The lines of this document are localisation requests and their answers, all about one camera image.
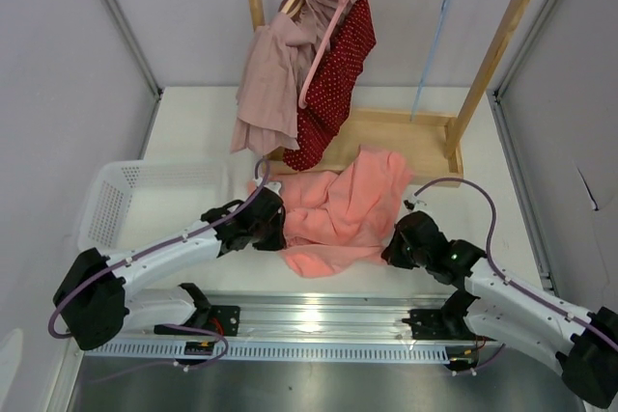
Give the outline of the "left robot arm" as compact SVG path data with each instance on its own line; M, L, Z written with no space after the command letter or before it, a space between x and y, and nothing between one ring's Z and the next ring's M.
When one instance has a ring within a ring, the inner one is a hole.
M285 208L272 190L255 191L203 213L181 233L136 251L104 255L81 252L52 301L49 334L74 339L84 350L96 349L124 331L153 329L158 335L190 335L215 326L215 310L193 283L169 290L152 285L185 268L215 261L252 246L280 251Z

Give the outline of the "salmon pink skirt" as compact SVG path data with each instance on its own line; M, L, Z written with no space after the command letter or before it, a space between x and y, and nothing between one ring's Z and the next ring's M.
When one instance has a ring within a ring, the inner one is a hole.
M303 278L334 276L360 262L383 265L384 241L412 177L400 153L369 146L339 174L272 176L286 210L279 255Z

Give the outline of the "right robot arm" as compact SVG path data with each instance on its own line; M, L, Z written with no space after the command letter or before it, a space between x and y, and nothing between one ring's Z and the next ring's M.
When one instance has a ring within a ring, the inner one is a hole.
M389 265L422 268L455 288L441 308L442 330L503 343L544 364L592 406L617 396L617 315L596 312L521 282L474 244L450 240L423 211L404 216L381 253Z

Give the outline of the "light blue plastic hanger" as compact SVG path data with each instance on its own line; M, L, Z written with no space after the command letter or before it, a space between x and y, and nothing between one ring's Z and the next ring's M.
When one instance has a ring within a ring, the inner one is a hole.
M433 40L432 40L431 47L430 47L430 50L428 52L428 55L425 61L425 65L422 70L421 77L419 79L417 90L416 90L414 100L413 100L411 110L410 110L410 119L412 121L414 120L415 116L417 115L419 111L421 96L426 87L427 78L429 77L430 71L432 69L432 66L435 60L435 55L438 49L440 36L442 33L445 19L449 13L450 4L451 4L451 0L442 0L441 5L440 5L440 10L439 10L438 19L436 21Z

